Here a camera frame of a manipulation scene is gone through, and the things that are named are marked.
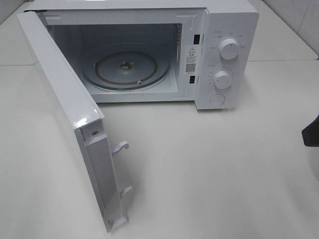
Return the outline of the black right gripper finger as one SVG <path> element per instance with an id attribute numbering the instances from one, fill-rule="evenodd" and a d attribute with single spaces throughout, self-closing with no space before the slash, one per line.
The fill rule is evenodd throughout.
<path id="1" fill-rule="evenodd" d="M 319 116 L 302 130 L 304 145 L 307 147 L 319 147 Z"/>

